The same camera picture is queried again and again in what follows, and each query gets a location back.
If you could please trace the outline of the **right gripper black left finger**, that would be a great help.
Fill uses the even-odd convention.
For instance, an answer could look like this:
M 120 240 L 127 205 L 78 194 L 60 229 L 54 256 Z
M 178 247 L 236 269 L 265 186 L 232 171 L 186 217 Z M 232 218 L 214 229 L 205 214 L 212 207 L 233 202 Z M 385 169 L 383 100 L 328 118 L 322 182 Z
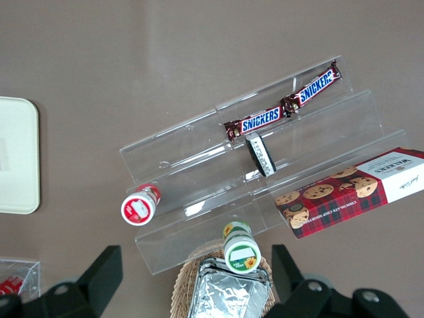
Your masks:
M 121 247 L 108 246 L 75 281 L 58 284 L 41 298 L 43 317 L 100 317 L 123 280 Z

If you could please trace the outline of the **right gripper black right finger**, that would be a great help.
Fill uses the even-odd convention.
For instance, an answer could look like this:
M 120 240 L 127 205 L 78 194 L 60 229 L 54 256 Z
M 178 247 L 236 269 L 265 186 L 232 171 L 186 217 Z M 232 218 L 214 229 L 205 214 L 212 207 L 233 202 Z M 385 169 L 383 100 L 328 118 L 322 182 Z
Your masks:
M 344 317 L 332 308 L 334 293 L 319 280 L 301 274 L 286 246 L 272 247 L 272 277 L 280 302 L 267 317 Z

